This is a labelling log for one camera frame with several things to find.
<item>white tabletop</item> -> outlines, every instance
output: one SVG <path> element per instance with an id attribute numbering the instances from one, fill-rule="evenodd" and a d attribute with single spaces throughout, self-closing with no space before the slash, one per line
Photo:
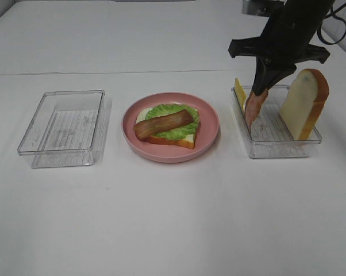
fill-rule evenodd
<path id="1" fill-rule="evenodd" d="M 243 15 L 241 3 L 17 2 L 0 18 L 0 74 L 254 70 L 254 58 L 233 60 L 227 51 L 231 39 L 259 36 L 267 21 Z M 339 46 L 327 49 L 327 66 L 346 67 Z"/>
<path id="2" fill-rule="evenodd" d="M 323 73 L 324 141 L 277 160 L 250 159 L 234 118 L 251 70 L 0 76 L 0 275 L 346 275 L 346 69 Z M 113 101 L 103 161 L 31 169 L 16 149 L 42 94 L 86 89 Z M 163 91 L 216 109 L 207 153 L 160 164 L 129 148 L 124 111 Z"/>

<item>clear plastic container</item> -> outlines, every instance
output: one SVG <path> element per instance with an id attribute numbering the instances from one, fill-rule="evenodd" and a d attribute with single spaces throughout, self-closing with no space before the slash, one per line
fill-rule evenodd
<path id="1" fill-rule="evenodd" d="M 251 86 L 243 86 L 248 96 Z M 293 140 L 279 115 L 279 109 L 284 102 L 289 86 L 275 85 L 265 100 L 259 116 L 251 125 L 251 132 L 244 120 L 234 88 L 233 109 L 237 118 L 241 135 L 250 158 L 299 158 L 309 157 L 315 145 L 322 142 L 322 137 L 316 127 L 313 128 L 307 140 Z"/>
<path id="2" fill-rule="evenodd" d="M 92 165 L 101 159 L 109 108 L 103 90 L 45 93 L 17 152 L 31 168 Z"/>

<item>lettuce leaf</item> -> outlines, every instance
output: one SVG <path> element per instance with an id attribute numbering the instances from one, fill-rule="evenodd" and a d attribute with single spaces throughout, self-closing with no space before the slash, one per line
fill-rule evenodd
<path id="1" fill-rule="evenodd" d="M 179 128 L 171 129 L 170 131 L 156 133 L 154 134 L 154 136 L 163 137 L 167 140 L 182 140 L 189 134 L 195 134 L 200 123 L 200 117 L 198 115 L 198 111 L 188 105 L 178 105 L 176 103 L 163 103 L 161 105 L 157 105 L 146 114 L 145 120 L 176 113 L 183 109 L 186 109 L 188 112 L 190 112 L 192 118 L 194 119 L 193 122 L 184 126 L 180 126 Z"/>

